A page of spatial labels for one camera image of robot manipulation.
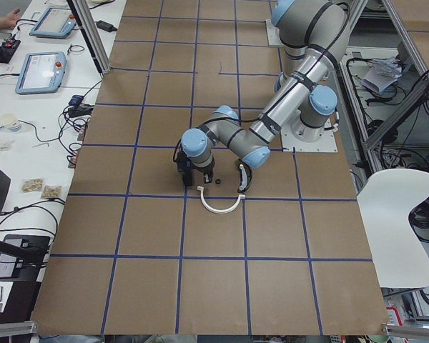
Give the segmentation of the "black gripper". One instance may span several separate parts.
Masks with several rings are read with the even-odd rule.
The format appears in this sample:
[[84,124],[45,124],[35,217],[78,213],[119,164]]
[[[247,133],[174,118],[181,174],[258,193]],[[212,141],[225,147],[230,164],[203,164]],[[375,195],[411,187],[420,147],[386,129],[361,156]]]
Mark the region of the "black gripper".
[[205,184],[212,183],[214,177],[214,167],[212,165],[199,168],[199,171],[202,173]]

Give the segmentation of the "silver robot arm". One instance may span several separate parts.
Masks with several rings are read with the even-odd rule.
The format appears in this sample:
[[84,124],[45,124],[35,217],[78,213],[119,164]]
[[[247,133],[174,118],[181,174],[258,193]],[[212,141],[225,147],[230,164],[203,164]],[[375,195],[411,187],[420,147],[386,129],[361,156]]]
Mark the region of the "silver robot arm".
[[350,7],[333,1],[278,1],[271,22],[279,30],[287,63],[277,81],[274,97],[249,129],[240,125],[235,111],[218,107],[207,121],[183,133],[175,163],[184,185],[193,184],[192,172],[212,182],[215,159],[212,147],[222,142],[250,168],[262,166],[269,145],[302,103],[312,104],[318,117],[304,118],[306,126],[324,125],[327,110],[311,97],[320,92],[320,80],[337,67],[350,37]]

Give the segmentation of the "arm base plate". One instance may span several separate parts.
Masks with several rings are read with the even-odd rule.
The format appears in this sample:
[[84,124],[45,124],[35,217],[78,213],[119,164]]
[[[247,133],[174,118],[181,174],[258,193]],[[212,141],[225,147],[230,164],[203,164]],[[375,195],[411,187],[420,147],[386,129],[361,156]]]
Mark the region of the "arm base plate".
[[280,132],[282,148],[288,152],[307,153],[337,153],[335,134],[330,117],[326,117],[323,127],[310,128],[300,118],[301,111],[297,109],[291,119],[282,126]]
[[280,41],[279,36],[279,29],[272,24],[270,19],[267,19],[265,21],[265,26],[268,45],[273,47],[282,47],[282,42]]

